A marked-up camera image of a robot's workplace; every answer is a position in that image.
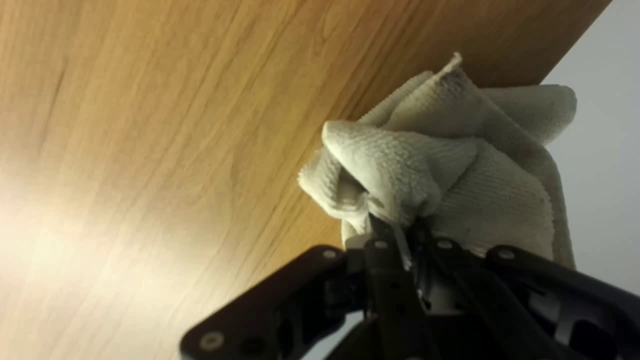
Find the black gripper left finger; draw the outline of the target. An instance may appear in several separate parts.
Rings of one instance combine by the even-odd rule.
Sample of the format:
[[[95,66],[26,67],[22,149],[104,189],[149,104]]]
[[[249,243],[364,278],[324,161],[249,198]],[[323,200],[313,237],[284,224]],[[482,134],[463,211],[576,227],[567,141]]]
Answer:
[[[381,220],[372,229],[344,249],[314,246],[238,294],[182,336],[180,360],[302,360],[355,312],[364,320],[329,360],[424,360],[409,246]]]

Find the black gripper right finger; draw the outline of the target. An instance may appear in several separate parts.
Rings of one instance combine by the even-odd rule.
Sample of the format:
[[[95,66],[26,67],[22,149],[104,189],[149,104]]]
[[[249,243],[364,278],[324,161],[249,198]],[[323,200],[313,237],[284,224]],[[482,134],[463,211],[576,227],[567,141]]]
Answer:
[[[640,297],[516,246],[409,232],[435,360],[640,360]]]

